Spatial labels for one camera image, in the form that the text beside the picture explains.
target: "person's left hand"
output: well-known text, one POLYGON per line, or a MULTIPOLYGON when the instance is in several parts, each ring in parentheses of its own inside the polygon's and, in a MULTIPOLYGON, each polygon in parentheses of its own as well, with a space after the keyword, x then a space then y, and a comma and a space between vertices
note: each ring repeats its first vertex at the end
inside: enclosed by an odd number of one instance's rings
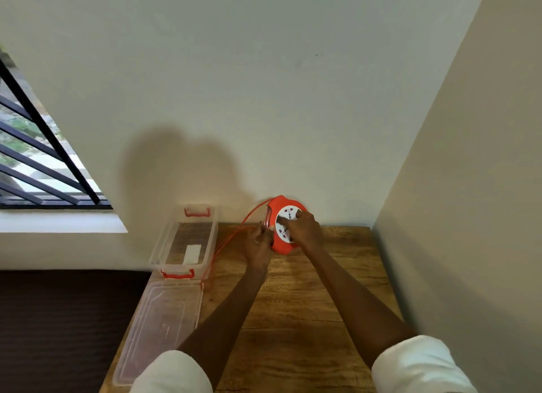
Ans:
POLYGON ((247 271, 256 271, 267 274, 267 267, 271 261, 273 252, 271 251, 271 242, 275 226, 265 230, 260 223, 254 229, 247 233, 245 243, 245 257, 247 258, 247 271))

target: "window sill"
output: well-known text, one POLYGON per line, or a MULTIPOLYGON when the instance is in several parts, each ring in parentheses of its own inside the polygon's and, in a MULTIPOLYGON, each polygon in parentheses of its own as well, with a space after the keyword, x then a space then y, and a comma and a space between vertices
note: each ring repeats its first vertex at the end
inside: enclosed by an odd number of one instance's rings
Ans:
POLYGON ((127 233, 113 211, 3 210, 0 233, 127 233))

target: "wooden table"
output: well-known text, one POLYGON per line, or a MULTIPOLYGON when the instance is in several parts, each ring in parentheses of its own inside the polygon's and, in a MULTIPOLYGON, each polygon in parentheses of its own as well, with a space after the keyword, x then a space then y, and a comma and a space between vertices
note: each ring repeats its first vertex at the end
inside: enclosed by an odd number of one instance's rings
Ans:
MULTIPOLYGON (((236 225, 221 224, 217 243, 236 225)), ((325 248, 352 276, 400 316, 395 295, 368 227, 324 227, 325 248)), ((215 261, 206 282, 200 322, 226 298, 244 272, 244 233, 215 261)), ((154 274, 150 281, 159 280, 154 274)), ((100 393, 127 392, 112 386, 126 334, 100 393)), ((314 267, 298 250, 277 255, 224 370, 217 391, 374 392, 342 319, 314 267)))

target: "orange handle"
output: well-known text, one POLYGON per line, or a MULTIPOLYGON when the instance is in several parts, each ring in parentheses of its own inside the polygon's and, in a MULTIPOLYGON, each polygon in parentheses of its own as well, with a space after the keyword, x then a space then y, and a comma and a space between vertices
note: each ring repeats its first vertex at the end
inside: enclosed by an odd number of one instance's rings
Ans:
POLYGON ((196 274, 194 273, 194 269, 190 269, 190 273, 187 273, 185 275, 174 275, 164 272, 163 270, 160 270, 160 273, 162 273, 162 276, 164 276, 164 279, 192 279, 196 274))
POLYGON ((211 216, 211 209, 207 208, 207 213, 189 213, 188 209, 184 209, 184 215, 186 217, 210 217, 211 216))

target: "window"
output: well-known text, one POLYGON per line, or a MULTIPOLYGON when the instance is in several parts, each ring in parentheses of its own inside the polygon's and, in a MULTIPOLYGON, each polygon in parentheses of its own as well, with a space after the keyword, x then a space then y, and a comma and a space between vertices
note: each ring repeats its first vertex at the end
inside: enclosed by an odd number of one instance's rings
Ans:
POLYGON ((0 45, 0 210, 111 208, 0 45))

